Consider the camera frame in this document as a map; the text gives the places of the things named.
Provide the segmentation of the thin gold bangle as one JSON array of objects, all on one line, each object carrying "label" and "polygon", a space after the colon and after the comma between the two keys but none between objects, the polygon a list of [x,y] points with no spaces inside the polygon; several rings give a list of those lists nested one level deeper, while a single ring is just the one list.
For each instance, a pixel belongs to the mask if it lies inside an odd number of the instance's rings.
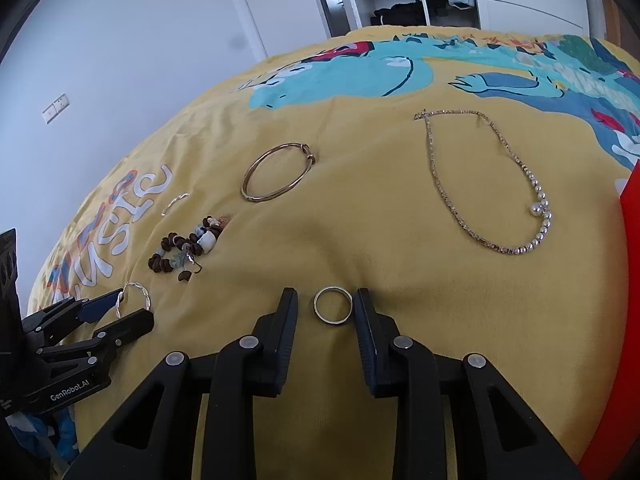
[{"label": "thin gold bangle", "polygon": [[285,142],[260,154],[244,172],[240,194],[265,203],[291,192],[314,168],[317,157],[306,143]]}]

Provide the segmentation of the red white jewelry box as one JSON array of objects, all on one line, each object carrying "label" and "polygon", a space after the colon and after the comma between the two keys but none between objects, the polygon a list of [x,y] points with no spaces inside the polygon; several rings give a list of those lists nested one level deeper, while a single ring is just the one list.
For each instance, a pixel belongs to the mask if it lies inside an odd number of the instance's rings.
[{"label": "red white jewelry box", "polygon": [[578,468],[586,479],[639,477],[639,169],[618,186],[623,222],[623,305],[614,316],[612,382]]}]

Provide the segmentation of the white bedroom door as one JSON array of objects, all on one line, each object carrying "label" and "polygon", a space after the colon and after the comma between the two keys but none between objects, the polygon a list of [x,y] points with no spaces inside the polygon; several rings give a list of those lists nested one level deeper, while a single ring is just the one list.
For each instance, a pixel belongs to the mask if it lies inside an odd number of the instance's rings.
[{"label": "white bedroom door", "polygon": [[268,56],[288,53],[330,38],[320,0],[246,0]]}]

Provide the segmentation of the yellow dinosaur print bedspread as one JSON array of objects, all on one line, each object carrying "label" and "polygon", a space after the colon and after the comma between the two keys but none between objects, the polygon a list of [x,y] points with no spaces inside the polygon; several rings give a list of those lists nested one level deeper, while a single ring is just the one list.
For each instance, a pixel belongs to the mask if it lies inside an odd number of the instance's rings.
[{"label": "yellow dinosaur print bedspread", "polygon": [[[293,191],[242,199],[285,142]],[[574,460],[612,382],[623,305],[616,186],[639,159],[639,64],[581,36],[365,28],[203,93],[78,208],[29,297],[125,289],[150,308],[111,385],[74,408],[86,445],[168,352],[218,351],[299,294],[288,380],[255,403],[263,479],[385,479],[395,404],[368,393],[342,289],[432,351],[480,352]]]}]

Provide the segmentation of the folded black clothes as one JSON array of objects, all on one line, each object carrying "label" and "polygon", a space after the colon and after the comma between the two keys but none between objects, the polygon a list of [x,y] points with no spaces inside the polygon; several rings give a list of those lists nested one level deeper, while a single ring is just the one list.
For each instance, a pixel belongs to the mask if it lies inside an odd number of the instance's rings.
[{"label": "folded black clothes", "polygon": [[[435,0],[427,5],[427,11],[436,18],[447,15],[445,0]],[[425,26],[426,15],[420,0],[410,3],[397,3],[390,8],[374,10],[370,16],[371,26]]]}]

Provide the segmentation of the brown wooden headboard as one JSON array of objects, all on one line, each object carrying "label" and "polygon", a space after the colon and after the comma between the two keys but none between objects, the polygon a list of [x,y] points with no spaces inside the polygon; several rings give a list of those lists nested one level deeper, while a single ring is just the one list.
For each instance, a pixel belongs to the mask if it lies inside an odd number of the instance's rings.
[{"label": "brown wooden headboard", "polygon": [[605,19],[605,39],[621,47],[634,58],[640,55],[640,39],[614,0],[602,0]]}]

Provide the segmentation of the white wall switch plate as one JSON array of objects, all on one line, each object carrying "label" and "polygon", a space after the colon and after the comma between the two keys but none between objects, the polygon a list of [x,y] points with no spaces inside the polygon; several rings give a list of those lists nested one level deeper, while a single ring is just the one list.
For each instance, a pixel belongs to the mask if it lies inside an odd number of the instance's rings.
[{"label": "white wall switch plate", "polygon": [[55,117],[58,117],[63,110],[70,106],[70,100],[65,93],[55,99],[42,113],[42,119],[49,125]]}]

